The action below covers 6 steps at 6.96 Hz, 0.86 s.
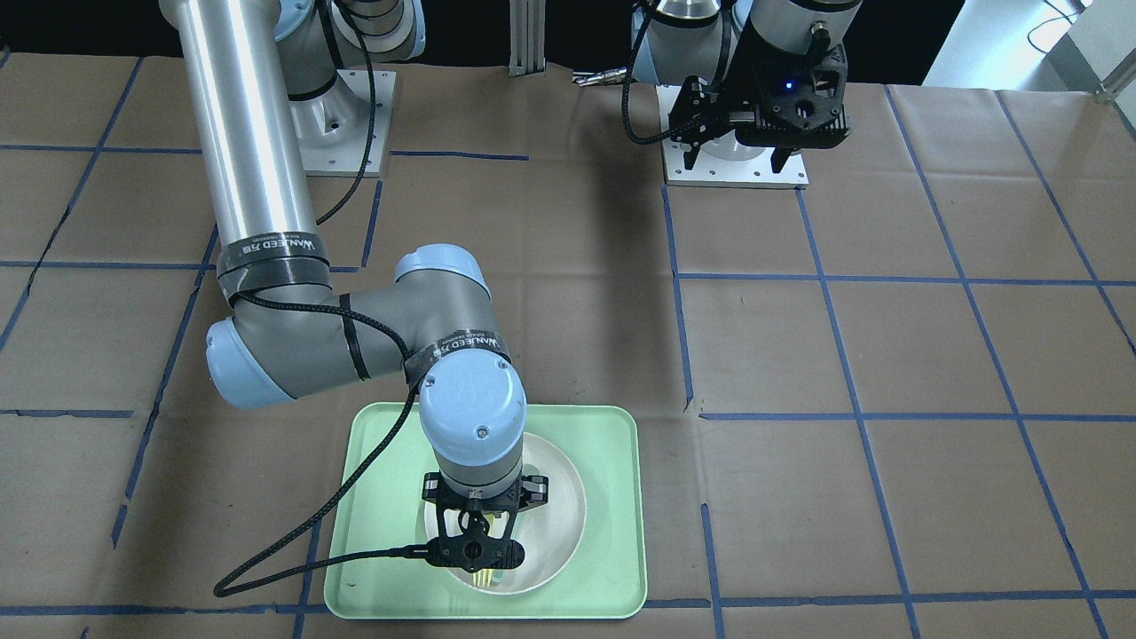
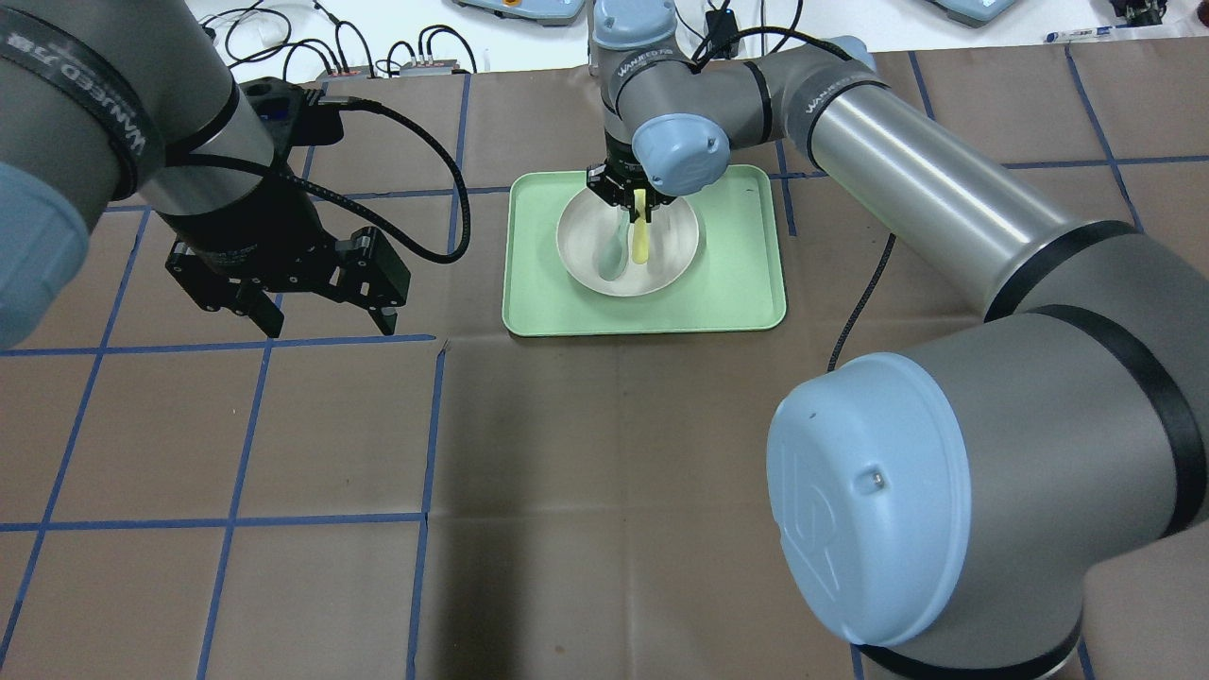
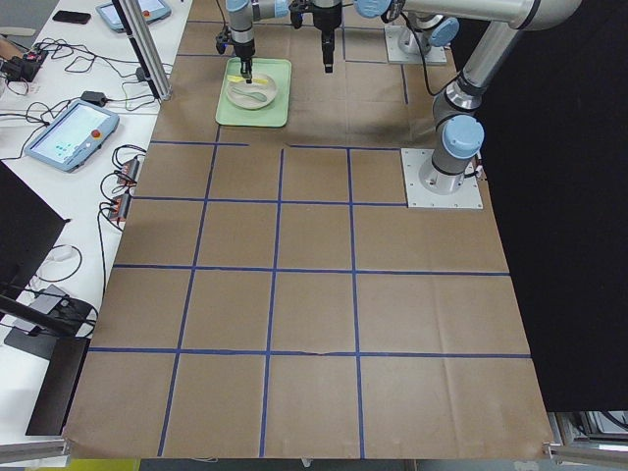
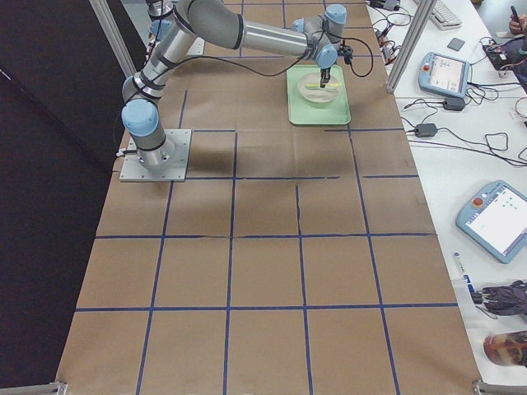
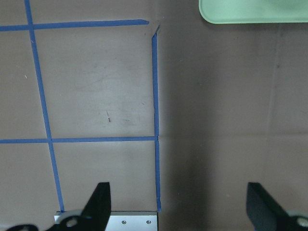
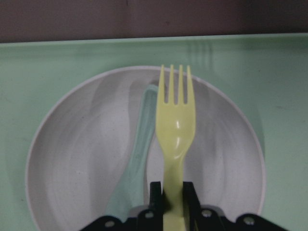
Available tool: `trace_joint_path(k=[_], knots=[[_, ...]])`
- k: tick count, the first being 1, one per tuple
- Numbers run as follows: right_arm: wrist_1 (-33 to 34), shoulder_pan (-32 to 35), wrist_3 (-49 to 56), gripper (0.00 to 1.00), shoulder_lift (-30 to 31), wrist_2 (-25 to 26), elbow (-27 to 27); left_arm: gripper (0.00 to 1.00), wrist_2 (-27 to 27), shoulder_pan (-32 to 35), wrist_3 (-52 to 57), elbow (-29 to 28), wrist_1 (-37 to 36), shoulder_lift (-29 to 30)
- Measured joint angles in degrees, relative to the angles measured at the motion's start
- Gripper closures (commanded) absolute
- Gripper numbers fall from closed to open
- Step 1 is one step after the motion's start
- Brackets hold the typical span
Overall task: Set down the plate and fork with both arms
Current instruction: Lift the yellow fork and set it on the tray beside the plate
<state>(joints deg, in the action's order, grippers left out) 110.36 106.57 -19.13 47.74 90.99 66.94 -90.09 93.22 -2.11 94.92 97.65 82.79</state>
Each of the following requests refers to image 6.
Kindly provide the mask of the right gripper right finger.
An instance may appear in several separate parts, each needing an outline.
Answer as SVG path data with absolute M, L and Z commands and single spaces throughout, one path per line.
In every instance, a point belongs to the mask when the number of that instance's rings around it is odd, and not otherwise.
M 183 182 L 183 206 L 185 217 L 195 217 L 201 210 L 194 184 L 190 181 Z

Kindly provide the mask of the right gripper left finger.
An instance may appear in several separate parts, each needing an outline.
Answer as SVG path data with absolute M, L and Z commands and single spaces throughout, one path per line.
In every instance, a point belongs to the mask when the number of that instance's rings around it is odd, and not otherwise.
M 150 183 L 149 209 L 160 216 L 164 215 L 170 209 L 170 202 L 160 181 Z

